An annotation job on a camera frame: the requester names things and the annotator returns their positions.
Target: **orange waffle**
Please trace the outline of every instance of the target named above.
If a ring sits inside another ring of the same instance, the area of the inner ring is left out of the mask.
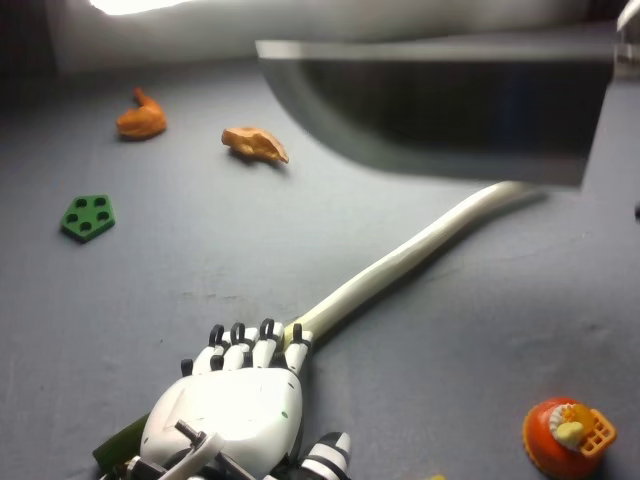
[[[596,425],[580,444],[580,453],[587,458],[596,458],[615,442],[618,434],[611,422],[598,410],[592,409],[591,413],[596,419]]]

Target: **bright light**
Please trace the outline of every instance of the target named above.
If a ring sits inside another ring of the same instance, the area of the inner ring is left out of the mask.
[[[157,8],[173,7],[190,0],[89,0],[91,5],[107,15],[128,15]]]

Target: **gray table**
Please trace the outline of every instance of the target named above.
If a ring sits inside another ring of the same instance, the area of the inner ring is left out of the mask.
[[[121,143],[135,85],[169,129]],[[252,63],[80,77],[0,116],[0,465],[89,479],[91,450],[147,412],[220,322],[288,322],[480,188],[362,169],[316,144]],[[354,316],[313,359],[306,443],[352,434],[354,479],[532,480],[521,423],[570,395],[619,428],[607,479],[640,451],[640,89],[615,85],[582,192],[472,232]],[[257,125],[285,168],[227,155]],[[116,226],[80,246],[71,199]]]

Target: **toy roast chicken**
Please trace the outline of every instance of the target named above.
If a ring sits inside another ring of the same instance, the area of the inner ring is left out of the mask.
[[[577,480],[595,471],[616,429],[599,411],[558,397],[531,409],[522,436],[527,454],[543,473]]]

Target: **orange chicken toy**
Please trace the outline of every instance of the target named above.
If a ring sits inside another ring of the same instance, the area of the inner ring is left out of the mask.
[[[599,411],[563,397],[533,407],[522,430],[531,461],[543,473],[562,480],[591,475],[616,435]]]
[[[120,135],[134,140],[145,140],[164,132],[167,128],[167,117],[162,107],[151,97],[147,97],[139,87],[133,90],[133,94],[140,107],[127,110],[118,118],[116,126]]]

